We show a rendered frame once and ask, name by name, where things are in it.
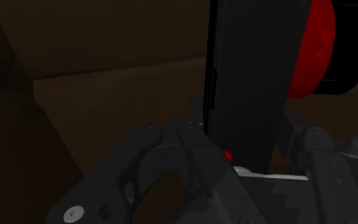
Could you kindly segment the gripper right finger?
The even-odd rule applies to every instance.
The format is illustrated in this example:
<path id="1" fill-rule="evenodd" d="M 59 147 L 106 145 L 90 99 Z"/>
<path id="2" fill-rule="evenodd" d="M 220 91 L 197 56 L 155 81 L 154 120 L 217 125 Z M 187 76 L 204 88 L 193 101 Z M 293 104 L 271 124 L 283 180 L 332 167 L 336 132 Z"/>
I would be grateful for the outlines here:
<path id="1" fill-rule="evenodd" d="M 320 224 L 358 224 L 358 136 L 339 142 L 286 106 L 277 148 L 311 182 Z"/>

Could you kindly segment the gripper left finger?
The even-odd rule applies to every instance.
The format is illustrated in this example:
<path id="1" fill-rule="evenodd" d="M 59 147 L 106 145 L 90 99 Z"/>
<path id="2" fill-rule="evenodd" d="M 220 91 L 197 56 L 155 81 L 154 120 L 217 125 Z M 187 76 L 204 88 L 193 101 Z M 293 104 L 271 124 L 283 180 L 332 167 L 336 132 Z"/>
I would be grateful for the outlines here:
<path id="1" fill-rule="evenodd" d="M 136 207 L 166 171 L 177 171 L 189 201 L 167 224 L 238 224 L 238 176 L 202 131 L 202 100 L 166 131 L 135 128 L 54 205 L 45 224 L 132 224 Z"/>

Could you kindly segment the black slab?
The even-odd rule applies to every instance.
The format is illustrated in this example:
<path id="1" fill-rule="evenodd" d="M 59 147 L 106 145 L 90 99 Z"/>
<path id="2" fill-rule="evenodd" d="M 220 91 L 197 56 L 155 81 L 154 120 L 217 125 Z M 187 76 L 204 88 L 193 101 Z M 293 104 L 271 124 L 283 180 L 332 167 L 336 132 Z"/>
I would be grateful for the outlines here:
<path id="1" fill-rule="evenodd" d="M 210 0 L 208 138 L 235 166 L 269 170 L 312 0 Z"/>

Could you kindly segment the red and black cylinder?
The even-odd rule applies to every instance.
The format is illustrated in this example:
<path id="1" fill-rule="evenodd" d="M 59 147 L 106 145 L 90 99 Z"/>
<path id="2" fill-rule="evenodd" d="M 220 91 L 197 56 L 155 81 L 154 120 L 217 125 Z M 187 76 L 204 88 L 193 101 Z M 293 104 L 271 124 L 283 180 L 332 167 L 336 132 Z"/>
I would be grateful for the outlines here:
<path id="1" fill-rule="evenodd" d="M 358 93 L 358 0 L 312 0 L 289 97 Z"/>

